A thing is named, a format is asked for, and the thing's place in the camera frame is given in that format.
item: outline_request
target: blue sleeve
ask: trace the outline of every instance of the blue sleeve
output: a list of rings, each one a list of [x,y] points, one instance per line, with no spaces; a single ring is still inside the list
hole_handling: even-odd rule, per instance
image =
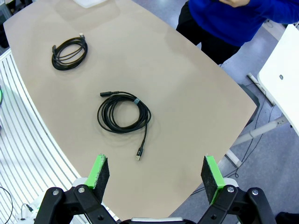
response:
[[[278,23],[299,21],[299,0],[250,0],[248,7]]]

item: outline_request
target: hand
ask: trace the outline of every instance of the hand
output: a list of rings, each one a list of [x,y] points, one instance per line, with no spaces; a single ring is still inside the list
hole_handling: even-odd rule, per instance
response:
[[[247,5],[250,0],[219,0],[224,4],[230,5],[231,7],[240,7]]]

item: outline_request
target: blue sweater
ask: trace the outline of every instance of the blue sweater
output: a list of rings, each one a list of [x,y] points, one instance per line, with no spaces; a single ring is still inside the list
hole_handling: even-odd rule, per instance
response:
[[[250,0],[236,8],[218,0],[189,0],[189,9],[199,26],[235,46],[250,41],[266,19],[299,21],[299,0]]]

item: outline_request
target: striped white surface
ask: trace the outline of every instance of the striped white surface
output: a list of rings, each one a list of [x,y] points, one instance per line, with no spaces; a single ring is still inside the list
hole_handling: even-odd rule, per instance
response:
[[[80,175],[38,114],[10,49],[0,57],[0,85],[3,91],[0,108],[0,186],[13,197],[14,210],[8,222],[12,224],[17,223],[17,214],[23,203],[33,202],[49,187],[68,190]],[[8,219],[10,210],[10,198],[0,189],[1,223]],[[86,220],[80,216],[73,223],[86,223]]]

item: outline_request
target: coiled black cable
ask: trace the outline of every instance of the coiled black cable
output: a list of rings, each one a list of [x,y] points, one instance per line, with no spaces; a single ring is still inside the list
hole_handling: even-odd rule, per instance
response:
[[[100,96],[101,97],[111,96],[108,99],[106,99],[98,109],[98,115],[97,115],[98,123],[103,129],[105,129],[108,132],[123,134],[123,133],[129,133],[145,127],[144,138],[136,154],[136,160],[140,160],[140,157],[143,152],[143,146],[145,143],[147,130],[148,130],[148,123],[151,119],[151,113],[149,108],[140,99],[138,99],[136,96],[128,92],[122,92],[122,91],[102,92],[100,93]],[[119,102],[123,102],[123,101],[134,102],[139,109],[138,120],[135,123],[126,127],[119,126],[114,119],[115,107]]]
[[[80,48],[78,48],[74,52],[69,53],[65,56],[60,56],[61,52],[64,49],[66,49],[68,46],[73,45],[73,44],[79,45]],[[82,50],[84,52],[79,58],[77,58],[76,60],[71,61],[71,62],[66,62],[67,60],[70,60],[74,56],[79,54]],[[85,41],[85,37],[83,34],[80,34],[80,37],[71,38],[71,39],[63,42],[58,48],[56,48],[56,45],[53,46],[53,48],[52,48],[52,52],[53,52],[52,65],[57,70],[69,70],[69,69],[76,68],[86,57],[87,51],[88,51],[88,46]]]

